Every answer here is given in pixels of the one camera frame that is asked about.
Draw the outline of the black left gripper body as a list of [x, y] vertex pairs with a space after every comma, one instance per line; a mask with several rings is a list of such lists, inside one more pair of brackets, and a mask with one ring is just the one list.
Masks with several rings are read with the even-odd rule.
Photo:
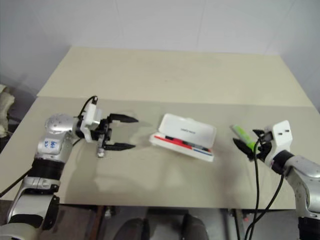
[[98, 127], [90, 131], [91, 138], [97, 142], [96, 156], [104, 157], [109, 149], [108, 142], [111, 140], [112, 129], [110, 129], [111, 120], [103, 118]]

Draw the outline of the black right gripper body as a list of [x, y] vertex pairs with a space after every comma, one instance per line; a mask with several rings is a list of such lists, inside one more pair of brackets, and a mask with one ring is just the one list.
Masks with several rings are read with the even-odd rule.
[[254, 156], [256, 159], [259, 159], [262, 162], [265, 161], [267, 155], [271, 151], [272, 140], [273, 134], [271, 131], [265, 131], [262, 137], [258, 137], [257, 142], [254, 146]]

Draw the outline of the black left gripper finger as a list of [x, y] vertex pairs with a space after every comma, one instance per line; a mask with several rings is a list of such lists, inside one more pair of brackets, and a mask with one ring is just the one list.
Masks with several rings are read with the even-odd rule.
[[108, 122], [112, 123], [113, 121], [119, 121], [122, 123], [137, 123], [139, 120], [131, 117], [131, 116], [127, 116], [124, 114], [117, 114], [117, 113], [111, 113], [108, 117]]
[[124, 151], [129, 150], [132, 148], [135, 148], [135, 145], [129, 144], [129, 143], [114, 143], [114, 144], [105, 144], [104, 150], [106, 151]]

